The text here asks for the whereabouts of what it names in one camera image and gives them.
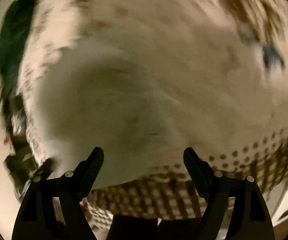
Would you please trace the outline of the pale green pants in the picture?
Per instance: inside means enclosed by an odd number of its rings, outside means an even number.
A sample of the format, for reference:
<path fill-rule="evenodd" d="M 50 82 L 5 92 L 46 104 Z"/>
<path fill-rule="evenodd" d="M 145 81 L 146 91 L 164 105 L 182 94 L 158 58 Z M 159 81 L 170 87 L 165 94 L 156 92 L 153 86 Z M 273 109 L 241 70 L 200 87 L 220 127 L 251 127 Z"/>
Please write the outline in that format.
<path fill-rule="evenodd" d="M 251 146 L 288 134 L 288 75 L 266 73 L 262 47 L 226 26 L 189 34 L 118 31 L 65 50 L 34 85 L 30 109 L 56 173 L 104 150 L 94 187 L 123 184 L 183 163 L 183 151 L 236 170 Z"/>

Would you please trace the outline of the floral patterned bed blanket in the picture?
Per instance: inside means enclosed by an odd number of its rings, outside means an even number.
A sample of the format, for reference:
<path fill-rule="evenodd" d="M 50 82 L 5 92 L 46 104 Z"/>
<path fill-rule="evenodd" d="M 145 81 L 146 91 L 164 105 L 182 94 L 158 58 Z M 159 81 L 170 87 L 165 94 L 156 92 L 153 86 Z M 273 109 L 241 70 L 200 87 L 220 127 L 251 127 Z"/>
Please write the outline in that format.
<path fill-rule="evenodd" d="M 226 26 L 242 42 L 262 47 L 266 73 L 278 64 L 288 75 L 288 0 L 14 0 L 0 24 L 0 103 L 5 125 L 25 131 L 35 161 L 59 161 L 45 153 L 31 113 L 36 82 L 50 72 L 65 50 L 95 35 L 114 40 L 118 31 L 147 34 L 176 30 L 189 34 L 197 25 Z M 231 178 L 252 176 L 263 194 L 288 179 L 288 134 L 252 144 L 251 158 L 236 170 L 215 166 Z M 95 231 L 108 231 L 114 215 L 165 220 L 199 218 L 206 201 L 197 194 L 184 166 L 123 184 L 92 188 L 83 199 L 87 221 Z"/>

